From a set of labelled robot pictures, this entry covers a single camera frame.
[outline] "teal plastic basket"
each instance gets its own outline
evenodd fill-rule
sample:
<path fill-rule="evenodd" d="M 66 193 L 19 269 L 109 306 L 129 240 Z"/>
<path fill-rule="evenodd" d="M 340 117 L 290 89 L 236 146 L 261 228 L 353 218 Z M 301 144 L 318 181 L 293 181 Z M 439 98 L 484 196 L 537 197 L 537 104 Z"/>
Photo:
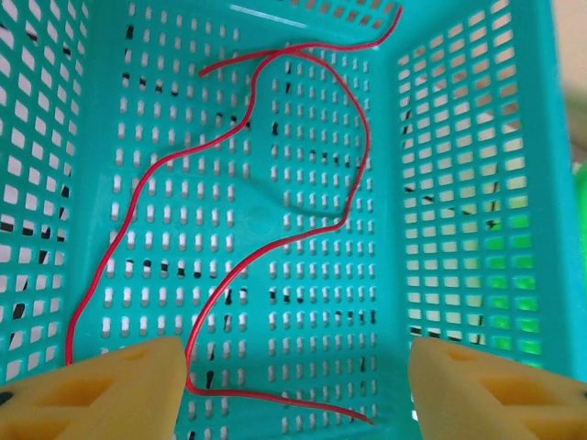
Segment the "teal plastic basket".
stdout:
<path fill-rule="evenodd" d="M 65 329 L 161 156 L 244 116 L 256 61 L 287 42 L 373 40 L 382 0 L 23 0 L 0 9 L 0 380 L 63 365 Z M 378 49 L 331 61 L 371 119 L 343 230 L 236 280 L 198 341 L 199 386 L 351 407 L 376 426 L 186 393 L 178 439 L 417 438 L 415 336 L 587 379 L 577 208 L 548 1 L 418 0 Z M 278 237 L 332 222 L 362 153 L 327 72 L 279 59 L 250 125 L 158 171 L 77 327 L 83 359 L 178 335 Z"/>

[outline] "plastic basket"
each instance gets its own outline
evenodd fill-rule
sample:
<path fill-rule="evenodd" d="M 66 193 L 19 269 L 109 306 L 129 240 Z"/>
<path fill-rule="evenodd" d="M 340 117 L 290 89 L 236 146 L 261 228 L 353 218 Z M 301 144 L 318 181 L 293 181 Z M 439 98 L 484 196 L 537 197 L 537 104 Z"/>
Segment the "plastic basket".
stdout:
<path fill-rule="evenodd" d="M 65 327 L 133 182 L 225 132 L 255 62 L 235 51 L 375 39 L 397 5 L 27 0 L 0 10 L 1 380 L 63 365 Z M 368 426 L 186 394 L 176 435 L 418 437 L 414 336 L 587 379 L 577 209 L 548 1 L 419 0 L 377 50 L 322 53 L 368 110 L 370 168 L 344 230 L 249 267 L 199 339 L 198 384 L 287 392 Z M 261 77 L 248 130 L 158 171 L 77 327 L 88 358 L 185 341 L 230 264 L 332 221 L 361 154 L 352 105 L 294 59 Z"/>

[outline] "red wire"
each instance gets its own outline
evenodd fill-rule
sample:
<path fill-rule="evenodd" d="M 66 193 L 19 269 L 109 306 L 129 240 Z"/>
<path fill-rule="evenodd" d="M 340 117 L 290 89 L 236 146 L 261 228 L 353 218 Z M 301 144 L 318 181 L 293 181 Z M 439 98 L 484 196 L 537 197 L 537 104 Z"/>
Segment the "red wire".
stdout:
<path fill-rule="evenodd" d="M 257 68 L 255 73 L 253 74 L 252 81 L 251 81 L 251 84 L 252 84 L 251 107 L 253 106 L 253 103 L 255 102 L 254 98 L 256 98 L 256 95 L 255 95 L 257 92 L 256 86 L 257 86 L 257 80 L 259 79 L 260 72 L 263 69 L 265 69 L 265 67 L 267 67 L 267 65 L 269 65 L 271 62 L 273 62 L 276 59 L 278 59 L 282 56 L 285 56 L 285 55 L 311 60 L 311 61 L 315 62 L 316 64 L 319 64 L 320 66 L 328 69 L 335 76 L 335 78 L 340 83 L 342 88 L 349 95 L 352 103 L 355 105 L 355 107 L 357 107 L 357 110 L 359 111 L 360 119 L 362 120 L 363 126 L 365 128 L 365 151 L 363 153 L 363 157 L 360 162 L 359 170 L 357 172 L 357 176 L 355 177 L 355 181 L 353 182 L 353 185 L 350 188 L 349 196 L 347 198 L 347 202 L 345 203 L 345 208 L 344 208 L 344 211 L 343 211 L 343 214 L 342 214 L 342 217 L 340 218 L 340 220 L 338 220 L 333 225 L 319 227 L 318 229 L 313 229 L 311 231 L 304 232 L 303 234 L 298 234 L 296 236 L 288 236 L 287 238 L 281 238 L 279 240 L 273 241 L 273 242 L 261 247 L 260 249 L 254 251 L 252 254 L 248 255 L 245 259 L 240 261 L 239 264 L 233 270 L 231 270 L 228 273 L 228 275 L 220 282 L 220 284 L 218 284 L 218 286 L 214 290 L 214 293 L 212 293 L 212 295 L 208 298 L 208 300 L 204 304 L 204 307 L 202 307 L 202 310 L 198 314 L 198 316 L 195 320 L 195 323 L 194 323 L 194 327 L 192 328 L 192 333 L 190 334 L 190 337 L 187 341 L 187 345 L 185 347 L 185 358 L 187 361 L 188 371 L 191 371 L 192 353 L 194 351 L 195 340 L 196 340 L 200 330 L 202 329 L 202 327 L 205 323 L 205 318 L 208 316 L 208 314 L 212 310 L 212 307 L 214 307 L 214 304 L 222 296 L 222 294 L 224 293 L 224 290 L 230 285 L 230 283 L 239 275 L 239 273 L 242 270 L 244 270 L 253 261 L 259 259 L 263 255 L 267 254 L 268 252 L 271 252 L 272 250 L 274 250 L 276 248 L 280 248 L 282 246 L 294 243 L 299 240 L 304 240 L 305 238 L 317 236 L 319 234 L 325 234 L 327 232 L 333 232 L 333 231 L 340 229 L 347 222 L 347 219 L 349 218 L 349 213 L 350 213 L 350 209 L 352 207 L 353 199 L 355 197 L 357 190 L 359 189 L 362 175 L 363 175 L 365 168 L 367 166 L 367 160 L 369 159 L 369 152 L 371 151 L 371 129 L 370 129 L 369 121 L 367 120 L 367 116 L 365 115 L 364 110 L 360 106 L 359 101 L 357 100 L 357 98 L 355 97 L 353 92 L 350 90 L 349 86 L 344 82 L 344 80 L 337 73 L 337 71 L 335 71 L 335 69 L 330 64 L 328 64 L 326 61 L 320 60 L 320 59 L 318 59 L 308 53 L 304 53 L 304 52 L 295 52 L 295 53 L 291 53 L 289 51 L 287 51 L 287 52 L 285 52 L 285 51 L 273 52 L 273 54 L 269 58 L 267 58 L 266 60 L 264 60 L 260 64 L 260 66 Z M 363 422 L 374 424 L 371 419 L 369 419 L 366 415 L 361 414 L 360 412 L 347 410 L 345 408 L 340 408 L 340 407 L 337 407 L 334 405 L 328 405 L 325 403 L 317 403 L 314 401 L 300 401 L 297 399 L 288 399 L 288 398 L 276 396 L 274 394 L 268 394 L 265 392 L 257 392 L 257 391 L 199 389 L 195 386 L 195 384 L 192 383 L 190 375 L 188 375 L 188 377 L 187 377 L 185 387 L 190 392 L 192 392 L 193 394 L 198 395 L 198 396 L 226 396 L 226 397 L 247 397 L 250 399 L 261 399 L 261 400 L 265 400 L 265 401 L 278 402 L 278 403 L 281 403 L 284 405 L 303 406 L 306 408 L 314 408 L 317 410 L 332 411 L 335 413 L 341 413 L 341 414 L 347 415 L 349 417 L 355 417 L 359 420 L 362 420 Z"/>
<path fill-rule="evenodd" d="M 125 233 L 128 231 L 128 227 L 130 226 L 130 223 L 132 222 L 133 214 L 137 208 L 138 198 L 140 197 L 140 193 L 142 192 L 142 190 L 143 190 L 145 184 L 147 183 L 147 181 L 149 180 L 149 178 L 153 175 L 153 173 L 156 170 L 158 170 L 165 163 L 167 163 L 171 160 L 180 159 L 185 156 L 189 156 L 189 155 L 204 151 L 206 149 L 210 149 L 213 146 L 215 146 L 219 143 L 222 143 L 222 142 L 228 140 L 229 138 L 235 136 L 240 130 L 242 130 L 244 128 L 244 126 L 250 121 L 253 109 L 255 107 L 255 103 L 257 100 L 257 81 L 259 79 L 260 73 L 263 71 L 263 69 L 265 69 L 265 67 L 267 67 L 267 65 L 269 65 L 271 62 L 275 61 L 276 59 L 280 58 L 281 56 L 289 55 L 289 56 L 295 56 L 295 57 L 299 57 L 299 58 L 305 58 L 307 60 L 313 61 L 313 62 L 323 66 L 324 68 L 328 69 L 335 76 L 337 81 L 341 84 L 341 86 L 343 87 L 345 92 L 349 95 L 351 101 L 357 107 L 357 110 L 360 113 L 360 118 L 362 120 L 364 129 L 365 129 L 365 151 L 363 154 L 363 158 L 360 163 L 360 167 L 357 172 L 357 176 L 355 178 L 355 181 L 354 181 L 352 188 L 349 192 L 349 197 L 347 199 L 347 202 L 345 203 L 345 209 L 343 211 L 343 215 L 338 222 L 336 222 L 335 224 L 330 225 L 330 226 L 325 226 L 325 227 L 321 227 L 318 229 L 314 229 L 312 231 L 305 232 L 303 234 L 298 234 L 296 236 L 282 238 L 282 239 L 276 240 L 268 245 L 265 245 L 265 246 L 261 247 L 260 249 L 256 250 L 255 252 L 253 252 L 252 254 L 250 254 L 245 259 L 243 259 L 222 280 L 222 282 L 218 285 L 218 287 L 216 288 L 216 290 L 214 291 L 212 296 L 210 298 L 208 298 L 208 300 L 206 301 L 202 311 L 198 314 L 196 321 L 195 321 L 195 324 L 194 324 L 194 327 L 192 329 L 192 333 L 190 334 L 190 337 L 188 339 L 188 343 L 187 343 L 187 346 L 185 349 L 188 370 L 191 370 L 191 359 L 192 359 L 192 353 L 194 350 L 195 340 L 198 336 L 198 333 L 202 329 L 202 326 L 204 325 L 205 318 L 210 313 L 210 310 L 212 309 L 212 307 L 214 306 L 214 304 L 216 303 L 218 298 L 222 295 L 224 289 L 226 289 L 228 287 L 230 282 L 232 282 L 239 275 L 239 273 L 242 270 L 244 270 L 249 264 L 251 264 L 256 259 L 260 258 L 261 256 L 265 255 L 266 253 L 268 253 L 276 248 L 280 248 L 280 247 L 285 246 L 287 244 L 291 244 L 295 241 L 303 240 L 308 237 L 313 237 L 313 236 L 316 236 L 319 234 L 325 234 L 327 232 L 336 231 L 336 230 L 340 229 L 346 223 L 346 221 L 349 217 L 349 212 L 350 212 L 350 209 L 352 206 L 352 201 L 353 201 L 354 196 L 359 188 L 360 180 L 361 180 L 362 175 L 365 171 L 365 167 L 366 167 L 367 160 L 369 157 L 369 152 L 371 151 L 371 129 L 370 129 L 369 121 L 367 120 L 367 116 L 365 115 L 365 113 L 364 113 L 362 107 L 360 106 L 360 103 L 358 102 L 355 95 L 352 93 L 350 88 L 344 82 L 342 77 L 334 70 L 334 68 L 330 64 L 328 64 L 327 62 L 320 60 L 310 54 L 303 53 L 303 52 L 296 52 L 296 51 L 303 50 L 303 49 L 309 49 L 309 48 L 322 48 L 322 49 L 329 49 L 329 50 L 345 50 L 345 51 L 364 50 L 364 49 L 373 48 L 375 46 L 382 44 L 395 31 L 395 28 L 397 27 L 397 24 L 400 20 L 402 13 L 403 13 L 403 8 L 399 7 L 398 13 L 397 13 L 395 20 L 394 20 L 392 26 L 390 27 L 390 29 L 383 35 L 383 37 L 379 38 L 378 40 L 376 40 L 372 43 L 359 44 L 359 45 L 350 46 L 350 47 L 329 45 L 329 44 L 324 44 L 324 43 L 305 43 L 302 45 L 297 45 L 297 46 L 293 46 L 293 47 L 286 48 L 286 49 L 264 50 L 262 52 L 251 53 L 249 55 L 244 55 L 242 57 L 238 57 L 238 58 L 235 58 L 232 60 L 221 61 L 221 62 L 214 64 L 210 67 L 207 67 L 206 69 L 204 69 L 200 72 L 200 76 L 204 76 L 207 73 L 213 71 L 214 69 L 218 69 L 218 68 L 226 66 L 228 64 L 234 64 L 236 62 L 241 62 L 241 61 L 245 61 L 245 60 L 252 60 L 252 59 L 256 59 L 258 57 L 262 57 L 262 56 L 269 56 L 269 58 L 264 60 L 253 74 L 253 78 L 251 81 L 251 97 L 250 97 L 249 108 L 247 109 L 247 112 L 240 123 L 238 123 L 236 126 L 231 128 L 224 135 L 217 137 L 216 139 L 214 139 L 210 142 L 207 142 L 204 145 L 201 145 L 198 147 L 193 147 L 193 148 L 188 148 L 188 149 L 185 149 L 182 151 L 178 151 L 178 152 L 172 153 L 168 156 L 165 156 L 165 157 L 157 160 L 153 165 L 151 165 L 149 167 L 149 169 L 145 172 L 145 174 L 142 176 L 142 178 L 138 182 L 138 185 L 132 194 L 130 204 L 129 204 L 128 210 L 127 210 L 127 215 L 125 216 L 125 220 L 124 220 L 122 226 L 120 227 L 120 229 L 118 230 L 118 232 L 115 236 L 115 239 L 110 244 L 110 246 L 108 247 L 108 250 L 106 251 L 106 253 L 102 257 L 102 259 L 100 260 L 100 263 L 98 264 L 98 267 L 97 267 L 96 272 L 94 274 L 94 277 L 92 279 L 92 282 L 90 283 L 90 287 L 88 288 L 86 294 L 82 298 L 82 301 L 80 302 L 80 304 L 76 308 L 75 312 L 73 313 L 71 321 L 69 322 L 69 325 L 67 328 L 67 335 L 66 335 L 66 339 L 65 339 L 65 363 L 66 363 L 66 365 L 70 365 L 71 363 L 73 363 L 73 338 L 74 338 L 74 334 L 75 334 L 75 327 L 76 327 L 83 311 L 85 310 L 85 307 L 87 306 L 87 304 L 90 302 L 90 300 L 94 296 L 95 290 L 96 290 L 98 283 L 102 277 L 102 274 L 103 274 L 104 269 L 108 263 L 108 260 L 110 260 L 110 258 L 114 254 L 116 248 L 118 247 L 118 245 L 122 241 Z M 195 387 L 195 385 L 191 382 L 189 375 L 188 375 L 188 378 L 186 381 L 186 388 L 190 392 L 192 392 L 193 394 L 196 394 L 196 395 L 231 396 L 231 397 L 246 397 L 246 398 L 251 398 L 251 399 L 262 399 L 262 400 L 271 401 L 271 402 L 278 402 L 278 403 L 285 404 L 285 405 L 301 406 L 301 407 L 313 408 L 313 409 L 317 409 L 317 410 L 341 413 L 341 414 L 347 415 L 349 417 L 355 417 L 355 418 L 362 420 L 364 422 L 368 422 L 370 424 L 373 424 L 373 421 L 371 419 L 369 419 L 367 416 L 365 416 L 364 414 L 361 414 L 359 412 L 354 412 L 351 410 L 347 410 L 345 408 L 340 408 L 340 407 L 337 407 L 334 405 L 328 405 L 325 403 L 317 403 L 317 402 L 313 402 L 313 401 L 299 401 L 296 399 L 287 399 L 287 398 L 283 398 L 280 396 L 275 396 L 272 394 L 256 392 L 256 391 L 201 390 L 201 389 L 198 389 Z"/>
<path fill-rule="evenodd" d="M 277 51 L 279 51 L 279 52 L 286 51 L 288 53 L 291 53 L 291 52 L 296 52 L 298 50 L 305 50 L 305 49 L 326 49 L 326 50 L 339 50 L 339 51 L 344 51 L 344 52 L 353 52 L 353 51 L 357 51 L 357 50 L 372 49 L 372 48 L 375 48 L 377 46 L 382 45 L 383 42 L 393 34 L 395 29 L 397 28 L 397 25 L 400 22 L 400 18 L 402 18 L 403 12 L 404 12 L 404 7 L 399 6 L 397 8 L 397 14 L 395 15 L 395 19 L 393 20 L 392 26 L 387 30 L 387 32 L 385 32 L 383 34 L 383 36 L 381 38 L 376 39 L 375 41 L 372 41 L 370 43 L 355 44 L 353 46 L 341 46 L 338 44 L 328 44 L 328 43 L 316 42 L 316 43 L 295 44 L 295 45 L 290 46 L 289 48 L 285 48 L 285 49 L 260 50 L 258 52 L 252 52 L 252 53 L 248 53 L 246 55 L 241 55 L 239 57 L 235 57 L 230 60 L 222 60 L 222 61 L 216 62 L 216 63 L 212 64 L 211 66 L 203 68 L 200 71 L 199 75 L 200 75 L 200 77 L 206 76 L 208 73 L 215 71 L 216 69 L 220 69 L 221 67 L 226 67 L 226 66 L 229 66 L 232 64 L 237 64 L 242 61 L 250 61 L 250 60 L 255 60 L 257 58 L 267 57 Z"/>

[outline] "basket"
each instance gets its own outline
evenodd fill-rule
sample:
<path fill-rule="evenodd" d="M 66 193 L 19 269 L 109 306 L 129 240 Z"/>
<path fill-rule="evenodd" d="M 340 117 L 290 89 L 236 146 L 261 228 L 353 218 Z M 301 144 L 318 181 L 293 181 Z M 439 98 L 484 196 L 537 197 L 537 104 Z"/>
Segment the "basket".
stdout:
<path fill-rule="evenodd" d="M 287 42 L 370 41 L 387 0 L 27 0 L 0 9 L 0 380 L 63 365 L 65 329 L 138 178 L 244 116 Z M 343 230 L 250 266 L 198 340 L 199 386 L 286 393 L 377 426 L 186 393 L 176 437 L 417 438 L 406 366 L 441 337 L 587 379 L 577 207 L 549 2 L 419 0 L 378 49 L 316 50 L 371 119 Z M 364 136 L 327 72 L 282 58 L 247 129 L 151 179 L 76 330 L 89 358 L 187 339 L 227 270 L 331 222 Z"/>

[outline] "wire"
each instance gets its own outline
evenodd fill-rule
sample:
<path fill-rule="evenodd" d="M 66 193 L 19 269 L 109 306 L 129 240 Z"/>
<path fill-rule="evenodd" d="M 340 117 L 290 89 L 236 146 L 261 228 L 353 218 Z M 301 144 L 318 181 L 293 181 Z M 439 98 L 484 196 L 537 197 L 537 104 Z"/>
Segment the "wire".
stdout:
<path fill-rule="evenodd" d="M 313 236 L 316 236 L 319 234 L 325 234 L 328 232 L 336 231 L 336 230 L 340 229 L 346 223 L 347 219 L 349 218 L 349 213 L 350 213 L 350 209 L 352 207 L 352 202 L 353 202 L 354 196 L 355 196 L 357 190 L 359 189 L 360 181 L 361 181 L 362 175 L 365 171 L 367 161 L 369 158 L 369 153 L 371 151 L 371 128 L 370 128 L 367 116 L 365 115 L 365 112 L 362 109 L 356 96 L 352 93 L 349 86 L 344 82 L 343 78 L 335 71 L 335 69 L 327 62 L 320 60 L 320 59 L 318 59 L 308 53 L 301 52 L 300 50 L 311 49 L 311 48 L 319 48 L 319 49 L 321 48 L 321 49 L 328 49 L 328 50 L 353 51 L 353 50 L 365 50 L 365 49 L 370 49 L 370 48 L 379 46 L 386 39 L 388 39 L 392 35 L 392 33 L 395 31 L 402 13 L 403 13 L 403 8 L 399 7 L 397 15 L 395 17 L 395 20 L 394 20 L 392 26 L 389 28 L 389 30 L 381 38 L 379 38 L 378 40 L 376 40 L 372 43 L 364 43 L 364 44 L 359 44 L 359 45 L 355 45 L 355 46 L 348 46 L 348 47 L 331 45 L 331 44 L 326 44 L 326 43 L 319 43 L 319 42 L 318 43 L 305 43 L 305 44 L 301 44 L 301 45 L 291 46 L 290 48 L 286 48 L 286 49 L 263 50 L 260 52 L 255 52 L 255 53 L 251 53 L 248 55 L 244 55 L 242 57 L 237 57 L 232 60 L 220 61 L 219 63 L 216 63 L 216 64 L 209 66 L 209 67 L 203 69 L 202 71 L 200 71 L 200 76 L 205 76 L 209 72 L 212 72 L 215 69 L 218 69 L 220 67 L 223 67 L 223 66 L 226 66 L 229 64 L 234 64 L 236 62 L 241 62 L 241 61 L 246 61 L 246 60 L 253 60 L 253 59 L 256 59 L 259 57 L 263 57 L 263 56 L 268 57 L 260 64 L 260 66 L 256 69 L 256 71 L 253 74 L 252 81 L 251 81 L 251 96 L 250 96 L 249 107 L 248 107 L 247 112 L 246 112 L 245 116 L 243 117 L 242 121 L 240 121 L 240 123 L 238 123 L 236 126 L 231 128 L 230 130 L 228 130 L 228 132 L 226 132 L 224 135 L 221 135 L 221 136 L 217 137 L 216 139 L 213 139 L 212 141 L 206 142 L 203 145 L 200 145 L 198 147 L 192 147 L 192 148 L 188 148 L 188 149 L 185 149 L 182 151 L 177 151 L 175 153 L 169 154 L 169 155 L 157 160 L 153 165 L 151 165 L 147 169 L 145 174 L 138 181 L 137 187 L 135 188 L 134 192 L 132 193 L 132 197 L 131 197 L 130 203 L 128 205 L 127 214 L 125 216 L 124 222 L 123 222 L 122 226 L 120 227 L 120 229 L 118 230 L 118 232 L 116 233 L 116 236 L 115 236 L 114 240 L 112 241 L 112 243 L 110 244 L 110 246 L 108 247 L 106 253 L 104 254 L 102 259 L 100 260 L 100 263 L 98 264 L 98 267 L 96 268 L 96 272 L 92 278 L 92 282 L 90 283 L 90 286 L 89 286 L 86 294 L 84 295 L 84 297 L 80 301 L 80 304 L 78 305 L 78 307 L 74 311 L 71 321 L 69 322 L 69 325 L 67 328 L 67 334 L 66 334 L 66 338 L 65 338 L 65 363 L 66 363 L 66 365 L 70 365 L 71 363 L 73 363 L 73 339 L 74 339 L 74 335 L 75 335 L 75 327 L 76 327 L 80 317 L 82 316 L 82 313 L 85 310 L 87 304 L 92 300 L 92 297 L 94 296 L 95 290 L 96 290 L 98 283 L 102 277 L 102 274 L 103 274 L 104 269 L 108 263 L 108 260 L 110 260 L 110 258 L 112 257 L 112 255 L 116 251 L 116 248 L 118 247 L 118 245 L 122 241 L 124 235 L 128 231 L 130 224 L 132 223 L 133 215 L 135 213 L 135 210 L 137 209 L 138 198 L 140 197 L 140 194 L 141 194 L 142 190 L 144 189 L 145 184 L 149 181 L 150 177 L 155 173 L 155 171 L 157 171 L 161 166 L 163 166 L 167 162 L 169 162 L 171 160 L 181 159 L 183 157 L 210 149 L 213 146 L 230 139 L 231 137 L 235 136 L 240 130 L 242 130 L 245 127 L 245 125 L 250 121 L 253 109 L 254 109 L 256 101 L 257 101 L 257 82 L 258 82 L 260 73 L 271 62 L 277 60 L 278 58 L 280 58 L 282 56 L 286 56 L 286 55 L 294 56 L 294 57 L 304 58 L 309 61 L 315 62 L 315 63 L 321 65 L 322 67 L 328 69 L 335 76 L 335 78 L 340 83 L 342 88 L 349 95 L 352 103 L 357 107 L 357 110 L 359 111 L 360 118 L 361 118 L 361 121 L 362 121 L 364 129 L 365 129 L 365 149 L 364 149 L 363 157 L 362 157 L 355 181 L 349 191 L 349 196 L 348 196 L 347 201 L 345 203 L 345 208 L 344 208 L 343 214 L 342 214 L 341 218 L 335 224 L 320 227 L 318 229 L 314 229 L 314 230 L 305 232 L 303 234 L 298 234 L 295 236 L 282 238 L 282 239 L 273 241 L 270 244 L 267 244 L 267 245 L 261 247 L 260 249 L 256 250 L 255 252 L 248 255 L 245 259 L 243 259 L 233 270 L 231 270 L 228 273 L 228 275 L 216 287 L 216 290 L 214 291 L 212 296 L 210 296 L 210 298 L 208 298 L 208 300 L 206 301 L 201 312 L 198 314 L 196 321 L 194 323 L 194 327 L 192 328 L 192 332 L 189 336 L 188 343 L 185 348 L 186 363 L 187 363 L 188 371 L 191 371 L 191 361 L 192 361 L 192 355 L 193 355 L 193 351 L 194 351 L 195 340 L 196 340 L 200 330 L 202 329 L 202 326 L 204 325 L 205 318 L 208 316 L 212 307 L 214 306 L 216 301 L 220 298 L 223 291 L 228 287 L 230 282 L 232 282 L 239 275 L 239 273 L 242 270 L 244 270 L 248 265 L 250 265 L 256 259 L 262 257 L 263 255 L 267 254 L 268 252 L 271 252 L 272 250 L 274 250 L 276 248 L 280 248 L 280 247 L 285 246 L 287 244 L 291 244 L 293 242 L 300 241 L 300 240 L 303 240 L 308 237 L 313 237 Z M 371 419 L 369 419 L 367 416 L 365 416 L 364 414 L 361 414 L 359 412 L 354 412 L 352 410 L 347 410 L 345 408 L 340 408 L 340 407 L 337 407 L 334 405 L 325 404 L 325 403 L 318 403 L 318 402 L 314 402 L 314 401 L 301 401 L 301 400 L 297 400 L 297 399 L 289 399 L 289 398 L 284 398 L 284 397 L 280 397 L 280 396 L 276 396 L 276 395 L 272 395 L 272 394 L 268 394 L 268 393 L 256 392 L 256 391 L 202 390 L 202 389 L 198 389 L 195 386 L 195 384 L 192 383 L 190 374 L 188 374 L 188 377 L 186 380 L 186 388 L 188 391 L 190 391 L 196 395 L 229 396 L 229 397 L 245 397 L 245 398 L 250 398 L 250 399 L 261 399 L 261 400 L 266 400 L 266 401 L 271 401 L 271 402 L 278 402 L 278 403 L 282 403 L 285 405 L 300 406 L 300 407 L 306 407 L 306 408 L 314 408 L 317 410 L 341 413 L 341 414 L 347 415 L 349 417 L 354 417 L 354 418 L 357 418 L 357 419 L 362 420 L 364 422 L 374 424 L 374 422 Z"/>
<path fill-rule="evenodd" d="M 404 7 L 399 6 L 397 8 L 397 13 L 395 15 L 395 19 L 393 20 L 391 27 L 389 29 L 387 29 L 387 31 L 380 38 L 378 38 L 375 41 L 372 41 L 370 43 L 361 43 L 361 44 L 355 44 L 352 46 L 342 46 L 339 44 L 329 44 L 329 43 L 316 42 L 316 43 L 296 44 L 296 45 L 290 46 L 289 48 L 285 48 L 285 49 L 259 50 L 257 52 L 252 52 L 252 53 L 248 53 L 246 55 L 241 55 L 239 57 L 231 58 L 230 60 L 222 60 L 222 61 L 216 62 L 208 67 L 203 68 L 199 72 L 199 75 L 200 75 L 200 77 L 206 76 L 208 73 L 213 72 L 217 69 L 220 69 L 221 67 L 226 67 L 226 66 L 229 66 L 232 64 L 237 64 L 239 62 L 243 62 L 243 61 L 250 61 L 250 60 L 255 60 L 257 58 L 267 57 L 269 55 L 272 55 L 275 52 L 286 51 L 288 53 L 292 53 L 292 52 L 297 52 L 299 50 L 305 50 L 305 49 L 326 49 L 326 50 L 336 50 L 336 51 L 344 51 L 344 52 L 354 52 L 357 50 L 372 49 L 377 46 L 381 46 L 383 44 L 383 42 L 385 42 L 385 40 L 388 39 L 394 33 L 395 29 L 397 28 L 397 25 L 400 22 L 400 19 L 402 18 L 403 13 L 404 13 Z"/>
<path fill-rule="evenodd" d="M 360 166 L 359 166 L 359 170 L 357 171 L 355 181 L 353 182 L 352 187 L 350 188 L 349 196 L 347 197 L 347 201 L 345 203 L 345 207 L 344 207 L 344 211 L 342 213 L 342 216 L 335 224 L 329 225 L 329 226 L 324 226 L 324 227 L 319 227 L 317 229 L 313 229 L 311 231 L 307 231 L 307 232 L 304 232 L 302 234 L 298 234 L 295 236 L 281 238 L 279 240 L 273 241 L 273 242 L 261 247 L 260 249 L 254 251 L 253 253 L 248 255 L 246 258 L 244 258 L 242 261 L 240 261 L 239 264 L 237 266 L 235 266 L 235 268 L 233 270 L 231 270 L 228 273 L 228 275 L 220 282 L 220 284 L 218 284 L 218 286 L 216 287 L 216 289 L 214 290 L 212 295 L 208 298 L 208 300 L 205 302 L 204 307 L 202 307 L 202 310 L 198 314 L 198 316 L 195 320 L 195 323 L 194 323 L 194 327 L 192 328 L 192 333 L 190 334 L 190 337 L 188 338 L 187 345 L 185 347 L 185 358 L 186 358 L 186 362 L 187 362 L 188 371 L 191 371 L 192 356 L 193 356 L 193 352 L 194 352 L 195 340 L 196 340 L 200 330 L 202 329 L 202 327 L 205 323 L 205 319 L 208 316 L 208 314 L 210 313 L 210 311 L 212 310 L 212 308 L 214 307 L 214 304 L 222 296 L 222 294 L 224 293 L 224 290 L 230 285 L 230 283 L 239 275 L 239 273 L 242 270 L 244 270 L 247 266 L 249 266 L 253 261 L 259 259 L 260 257 L 267 254 L 268 252 L 271 252 L 272 250 L 274 250 L 276 248 L 280 248 L 282 246 L 294 243 L 296 241 L 304 240 L 309 237 L 317 236 L 320 234 L 325 234 L 328 232 L 337 231 L 343 225 L 345 225 L 345 223 L 347 222 L 347 220 L 349 218 L 349 213 L 350 213 L 350 209 L 352 207 L 353 199 L 355 197 L 355 194 L 357 193 L 357 190 L 359 189 L 361 178 L 365 172 L 365 168 L 367 167 L 367 161 L 369 159 L 369 153 L 371 151 L 371 127 L 369 125 L 369 121 L 367 119 L 367 116 L 365 115 L 364 110 L 360 106 L 359 101 L 357 100 L 357 97 L 353 94 L 353 92 L 350 90 L 349 86 L 345 83 L 345 81 L 337 73 L 337 71 L 335 71 L 335 69 L 330 64 L 328 64 L 326 61 L 320 60 L 319 58 L 316 58 L 313 55 L 310 55 L 309 53 L 305 53 L 305 52 L 294 52 L 294 53 L 291 53 L 289 51 L 273 52 L 273 54 L 269 58 L 264 60 L 259 65 L 259 67 L 257 68 L 257 70 L 253 74 L 252 81 L 251 81 L 251 88 L 252 88 L 251 107 L 254 106 L 254 103 L 256 101 L 257 81 L 259 79 L 260 73 L 270 63 L 272 63 L 273 61 L 277 60 L 278 58 L 280 58 L 282 56 L 298 57 L 298 58 L 304 58 L 304 59 L 313 61 L 316 64 L 324 67 L 325 69 L 328 69 L 330 71 L 330 73 L 332 73 L 335 76 L 335 78 L 340 83 L 340 85 L 342 86 L 344 91 L 349 95 L 352 103 L 355 105 L 355 107 L 357 107 L 357 110 L 359 111 L 359 114 L 360 114 L 360 119 L 361 119 L 363 126 L 365 128 L 365 149 L 364 149 L 363 157 L 362 157 L 362 160 L 360 161 Z M 369 419 L 366 415 L 361 414 L 360 412 L 347 410 L 345 408 L 340 408 L 340 407 L 337 407 L 334 405 L 328 405 L 325 403 L 318 403 L 315 401 L 301 401 L 301 400 L 297 400 L 297 399 L 289 399 L 289 398 L 276 396 L 274 394 L 268 394 L 265 392 L 257 392 L 257 391 L 224 390 L 224 389 L 223 390 L 199 389 L 192 382 L 190 375 L 188 375 L 188 377 L 187 377 L 185 387 L 187 388 L 188 391 L 190 391 L 193 394 L 198 395 L 198 396 L 247 397 L 250 399 L 261 399 L 261 400 L 265 400 L 265 401 L 278 402 L 278 403 L 281 403 L 284 405 L 303 406 L 306 408 L 314 408 L 316 410 L 341 413 L 341 414 L 347 415 L 349 417 L 355 417 L 359 420 L 362 420 L 363 422 L 367 422 L 369 424 L 374 424 L 374 422 L 371 419 Z"/>

